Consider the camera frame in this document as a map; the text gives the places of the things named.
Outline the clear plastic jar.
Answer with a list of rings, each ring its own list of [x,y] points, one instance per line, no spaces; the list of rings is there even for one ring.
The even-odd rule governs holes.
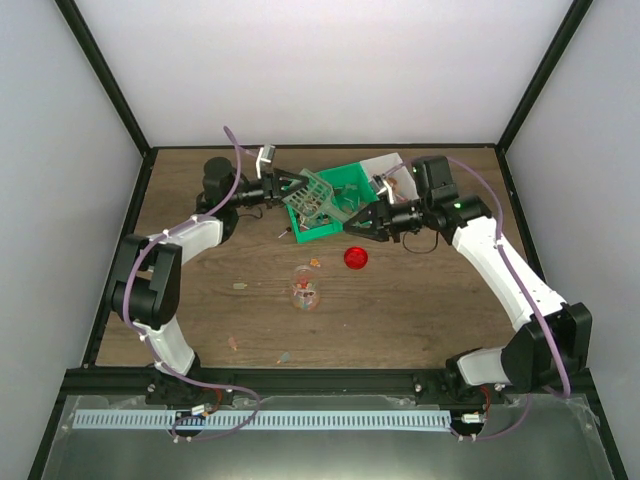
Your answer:
[[[302,311],[313,310],[320,301],[319,280],[315,270],[308,265],[294,269],[290,281],[291,302]]]

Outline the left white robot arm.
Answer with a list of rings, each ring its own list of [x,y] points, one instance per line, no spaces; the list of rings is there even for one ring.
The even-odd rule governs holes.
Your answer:
[[[303,175],[267,171],[261,168],[263,163],[256,160],[257,178],[249,180],[239,162],[233,164],[224,157],[207,160],[202,192],[190,217],[155,235],[130,234],[120,243],[107,303],[147,347],[154,368],[172,376],[168,388],[181,403],[194,403],[207,390],[229,388],[204,381],[199,358],[180,328],[177,310],[183,265],[230,238],[238,223],[238,208],[280,206],[309,185]]]

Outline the white candy bin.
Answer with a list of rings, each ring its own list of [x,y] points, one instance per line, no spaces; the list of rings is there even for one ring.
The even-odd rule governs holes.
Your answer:
[[[359,164],[367,177],[369,186],[373,175],[381,175],[388,179],[393,188],[394,203],[419,199],[415,181],[398,153],[363,160]]]

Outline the green slotted scoop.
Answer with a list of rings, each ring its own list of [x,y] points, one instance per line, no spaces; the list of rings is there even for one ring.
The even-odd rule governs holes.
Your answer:
[[[288,207],[309,220],[322,215],[340,223],[350,219],[351,215],[338,206],[334,188],[329,182],[307,169],[301,170],[299,174],[307,176],[309,182],[307,184],[298,182],[290,184],[302,184],[303,188],[292,197],[283,200]]]

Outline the green double candy bin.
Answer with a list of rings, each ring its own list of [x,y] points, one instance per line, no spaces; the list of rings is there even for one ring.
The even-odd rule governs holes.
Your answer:
[[[341,233],[345,222],[377,199],[359,163],[320,172],[302,169],[299,175],[307,185],[284,200],[299,244]]]

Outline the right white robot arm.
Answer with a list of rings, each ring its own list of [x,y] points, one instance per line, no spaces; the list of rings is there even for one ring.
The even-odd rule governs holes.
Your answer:
[[[568,398],[572,376],[586,366],[591,313],[582,303],[568,303],[514,249],[503,233],[500,204],[489,208],[477,195],[459,194],[451,172],[456,163],[446,156],[413,160],[416,198],[398,203],[387,188],[344,222],[343,230],[399,242],[405,233],[428,228],[475,268],[500,302],[514,335],[502,347],[467,351],[447,361],[444,389],[451,400],[468,402],[488,384]]]

